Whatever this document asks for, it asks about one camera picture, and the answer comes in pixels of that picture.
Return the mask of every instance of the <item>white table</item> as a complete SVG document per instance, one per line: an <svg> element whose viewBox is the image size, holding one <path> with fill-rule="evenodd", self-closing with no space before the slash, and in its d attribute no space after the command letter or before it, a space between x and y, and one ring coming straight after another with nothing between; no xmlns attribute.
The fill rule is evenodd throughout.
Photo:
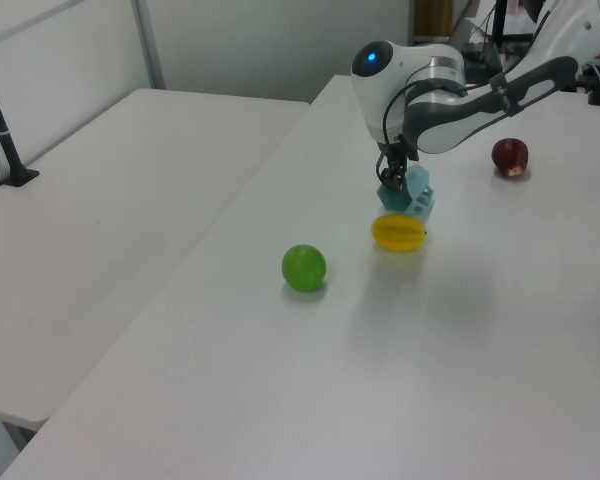
<svg viewBox="0 0 600 480"><path fill-rule="evenodd" d="M139 90L0 188L0 419L38 429L308 105Z"/></svg>
<svg viewBox="0 0 600 480"><path fill-rule="evenodd" d="M376 149L334 78L3 479L600 479L600 108L423 155L409 254L369 233ZM279 270L302 242L312 294Z"/></svg>

